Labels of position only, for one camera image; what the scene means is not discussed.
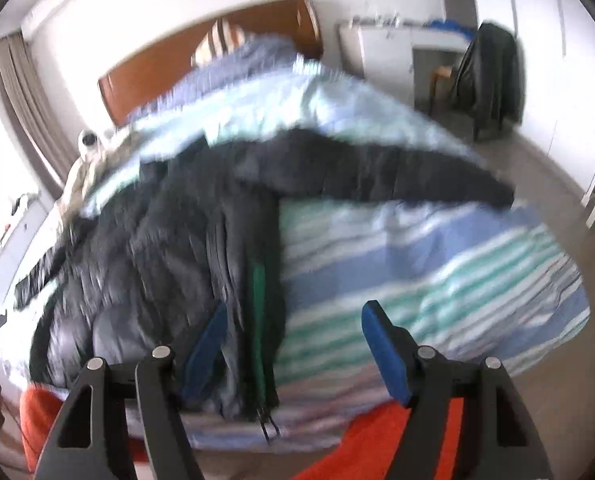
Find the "black puffer jacket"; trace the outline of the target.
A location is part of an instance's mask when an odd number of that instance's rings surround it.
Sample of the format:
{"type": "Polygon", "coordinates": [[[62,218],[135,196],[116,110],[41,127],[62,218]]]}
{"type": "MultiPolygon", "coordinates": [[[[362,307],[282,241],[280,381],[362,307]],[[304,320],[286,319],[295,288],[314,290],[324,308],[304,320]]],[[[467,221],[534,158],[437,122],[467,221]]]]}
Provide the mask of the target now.
{"type": "Polygon", "coordinates": [[[95,218],[76,217],[16,286],[22,311],[48,284],[28,354],[32,382],[70,388],[95,356],[135,362],[160,344],[189,356],[215,310],[227,310],[216,356],[201,362],[189,408],[272,423],[274,361],[287,309],[279,203],[482,203],[509,208],[513,188],[463,158],[352,144],[304,128],[264,141],[198,139],[146,162],[95,218]]]}

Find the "orange fleece trousers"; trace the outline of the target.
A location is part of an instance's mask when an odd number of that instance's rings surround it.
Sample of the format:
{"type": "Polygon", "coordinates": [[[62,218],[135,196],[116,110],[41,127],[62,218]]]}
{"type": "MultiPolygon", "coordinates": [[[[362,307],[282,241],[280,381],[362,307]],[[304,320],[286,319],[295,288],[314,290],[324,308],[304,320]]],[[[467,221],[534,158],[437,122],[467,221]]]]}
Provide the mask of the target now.
{"type": "MultiPolygon", "coordinates": [[[[20,397],[23,449],[29,470],[34,470],[62,401],[41,386],[28,387],[20,397]]],[[[465,403],[450,401],[436,479],[453,477],[465,403]]],[[[392,401],[356,417],[340,445],[296,475],[298,479],[382,479],[389,470],[409,411],[392,401]]]]}

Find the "striped blue green duvet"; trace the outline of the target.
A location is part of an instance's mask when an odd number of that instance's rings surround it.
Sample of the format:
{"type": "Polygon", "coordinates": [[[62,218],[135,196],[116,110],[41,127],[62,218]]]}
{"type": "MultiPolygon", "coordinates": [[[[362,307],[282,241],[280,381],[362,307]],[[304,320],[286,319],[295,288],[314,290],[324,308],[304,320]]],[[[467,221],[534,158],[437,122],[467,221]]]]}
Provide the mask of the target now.
{"type": "MultiPolygon", "coordinates": [[[[97,217],[143,164],[171,159],[198,139],[264,141],[304,128],[352,144],[440,152],[488,170],[427,116],[365,81],[304,60],[127,127],[144,142],[74,218],[97,217]]],[[[590,315],[578,267],[515,195],[507,209],[284,198],[279,230],[287,318],[274,361],[273,421],[262,426],[186,408],[194,448],[292,453],[336,445],[354,417],[389,400],[360,326],[370,300],[419,344],[457,361],[497,356],[513,374],[574,337],[590,315]]],[[[55,285],[22,311],[13,307],[16,286],[0,329],[5,374],[21,390],[42,386],[66,396],[74,384],[36,384],[28,374],[30,343],[55,285]]]]}

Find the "white window side cabinet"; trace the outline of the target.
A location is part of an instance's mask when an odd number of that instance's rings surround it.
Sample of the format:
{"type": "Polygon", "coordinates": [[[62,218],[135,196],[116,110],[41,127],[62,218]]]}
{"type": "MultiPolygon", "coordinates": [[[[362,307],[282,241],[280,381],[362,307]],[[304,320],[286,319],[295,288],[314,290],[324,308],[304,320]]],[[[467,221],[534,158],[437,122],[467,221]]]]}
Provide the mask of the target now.
{"type": "Polygon", "coordinates": [[[23,195],[9,228],[0,238],[0,315],[4,314],[14,286],[55,244],[55,228],[48,220],[54,201],[44,194],[23,195]]]}

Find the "beige crumpled garment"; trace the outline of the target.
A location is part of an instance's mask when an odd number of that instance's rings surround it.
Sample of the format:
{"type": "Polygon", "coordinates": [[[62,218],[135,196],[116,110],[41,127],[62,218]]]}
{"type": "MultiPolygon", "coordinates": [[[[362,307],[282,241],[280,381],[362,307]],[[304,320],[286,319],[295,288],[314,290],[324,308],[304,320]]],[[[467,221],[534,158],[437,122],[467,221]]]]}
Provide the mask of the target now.
{"type": "Polygon", "coordinates": [[[83,160],[78,156],[66,178],[62,195],[55,203],[63,228],[77,215],[96,186],[116,167],[124,164],[144,142],[144,136],[130,127],[116,131],[111,138],[103,134],[97,136],[104,149],[91,159],[83,160]]]}

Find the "small white fan heater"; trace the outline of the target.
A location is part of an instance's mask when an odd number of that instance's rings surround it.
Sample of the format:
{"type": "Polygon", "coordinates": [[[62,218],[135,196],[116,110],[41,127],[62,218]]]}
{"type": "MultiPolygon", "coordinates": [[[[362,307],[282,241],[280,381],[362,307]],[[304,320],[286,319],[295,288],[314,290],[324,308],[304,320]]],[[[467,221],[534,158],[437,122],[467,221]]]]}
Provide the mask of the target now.
{"type": "Polygon", "coordinates": [[[78,135],[78,153],[83,160],[95,157],[104,149],[104,144],[92,130],[83,129],[78,135]]]}

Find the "beige curtain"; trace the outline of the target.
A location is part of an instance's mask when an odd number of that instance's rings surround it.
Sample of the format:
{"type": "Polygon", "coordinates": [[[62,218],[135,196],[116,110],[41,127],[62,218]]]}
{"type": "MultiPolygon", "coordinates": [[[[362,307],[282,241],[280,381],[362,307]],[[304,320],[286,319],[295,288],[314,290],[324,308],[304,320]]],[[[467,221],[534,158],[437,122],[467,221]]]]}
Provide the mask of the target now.
{"type": "Polygon", "coordinates": [[[56,200],[77,151],[58,123],[20,32],[0,39],[0,90],[25,156],[44,189],[56,200]]]}

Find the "white wardrobe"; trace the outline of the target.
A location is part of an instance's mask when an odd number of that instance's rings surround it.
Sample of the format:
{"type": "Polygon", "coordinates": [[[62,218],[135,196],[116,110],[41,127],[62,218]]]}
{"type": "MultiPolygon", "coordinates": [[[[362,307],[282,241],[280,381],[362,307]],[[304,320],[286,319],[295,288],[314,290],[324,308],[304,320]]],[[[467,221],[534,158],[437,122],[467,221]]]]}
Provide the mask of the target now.
{"type": "Polygon", "coordinates": [[[515,0],[524,54],[520,134],[583,193],[595,187],[595,22],[579,0],[515,0]]]}

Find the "chair with dark jacket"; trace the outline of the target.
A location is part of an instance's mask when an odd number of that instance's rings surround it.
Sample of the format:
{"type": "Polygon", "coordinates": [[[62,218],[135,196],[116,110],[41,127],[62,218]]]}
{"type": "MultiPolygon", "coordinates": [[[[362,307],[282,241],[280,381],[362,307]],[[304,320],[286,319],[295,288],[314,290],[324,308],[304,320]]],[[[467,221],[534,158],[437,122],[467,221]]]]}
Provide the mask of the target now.
{"type": "Polygon", "coordinates": [[[429,108],[435,109],[437,86],[451,83],[449,105],[469,115],[473,121],[472,139],[495,126],[520,119],[523,105],[523,76],[518,40],[494,22],[484,22],[475,32],[465,55],[456,66],[441,65],[430,77],[429,108]]]}

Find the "white desk with drawers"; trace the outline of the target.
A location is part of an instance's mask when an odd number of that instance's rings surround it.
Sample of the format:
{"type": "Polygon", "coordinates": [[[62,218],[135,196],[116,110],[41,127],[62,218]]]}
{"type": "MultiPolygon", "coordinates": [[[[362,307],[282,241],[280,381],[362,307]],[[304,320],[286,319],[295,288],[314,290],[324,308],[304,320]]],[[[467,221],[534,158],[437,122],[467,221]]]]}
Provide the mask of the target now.
{"type": "Polygon", "coordinates": [[[345,72],[410,107],[427,99],[435,67],[458,62],[469,47],[459,32],[417,24],[342,22],[337,39],[345,72]]]}

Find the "blue cloth on desk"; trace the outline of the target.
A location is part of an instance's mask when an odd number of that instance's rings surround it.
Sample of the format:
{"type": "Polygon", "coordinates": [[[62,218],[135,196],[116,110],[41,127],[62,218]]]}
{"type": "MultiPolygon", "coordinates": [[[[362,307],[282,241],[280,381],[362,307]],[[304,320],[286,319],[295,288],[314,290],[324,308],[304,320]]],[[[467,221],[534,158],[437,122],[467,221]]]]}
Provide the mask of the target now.
{"type": "Polygon", "coordinates": [[[423,24],[425,28],[442,30],[443,32],[454,32],[462,37],[465,37],[468,41],[472,41],[476,35],[477,28],[462,25],[453,20],[435,20],[427,21],[423,24]]]}

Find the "blue checked pillow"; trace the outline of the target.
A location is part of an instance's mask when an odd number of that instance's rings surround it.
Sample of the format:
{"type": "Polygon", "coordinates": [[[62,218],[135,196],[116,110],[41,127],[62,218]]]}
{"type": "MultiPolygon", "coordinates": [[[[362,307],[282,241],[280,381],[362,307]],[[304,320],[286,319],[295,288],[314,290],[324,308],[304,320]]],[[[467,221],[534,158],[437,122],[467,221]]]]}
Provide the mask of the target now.
{"type": "Polygon", "coordinates": [[[220,89],[240,84],[262,74],[290,68],[303,55],[294,42],[284,36],[260,35],[249,40],[234,52],[194,68],[174,86],[148,103],[134,108],[127,122],[136,122],[150,114],[176,110],[196,102],[220,89]]]}

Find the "striped brown white pillow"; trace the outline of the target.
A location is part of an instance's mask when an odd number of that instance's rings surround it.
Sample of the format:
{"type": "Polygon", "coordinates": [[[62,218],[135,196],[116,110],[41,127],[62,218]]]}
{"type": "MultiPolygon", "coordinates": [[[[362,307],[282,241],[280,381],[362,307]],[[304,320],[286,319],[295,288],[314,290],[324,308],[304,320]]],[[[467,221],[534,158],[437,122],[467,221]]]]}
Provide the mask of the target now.
{"type": "Polygon", "coordinates": [[[209,65],[243,46],[251,36],[239,25],[221,18],[217,20],[200,41],[190,58],[192,68],[209,65]]]}

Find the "brown wooden headboard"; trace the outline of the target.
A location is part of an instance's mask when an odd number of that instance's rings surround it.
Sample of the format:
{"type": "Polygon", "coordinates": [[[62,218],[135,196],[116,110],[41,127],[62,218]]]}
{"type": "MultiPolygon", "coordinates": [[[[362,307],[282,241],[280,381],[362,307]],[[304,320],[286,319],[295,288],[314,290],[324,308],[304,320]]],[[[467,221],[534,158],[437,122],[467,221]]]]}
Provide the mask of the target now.
{"type": "Polygon", "coordinates": [[[319,60],[323,42],[318,16],[309,0],[267,0],[214,14],[148,44],[98,80],[112,124],[122,127],[137,107],[168,92],[191,71],[191,54],[215,21],[224,18],[255,34],[289,37],[305,58],[319,60]]]}

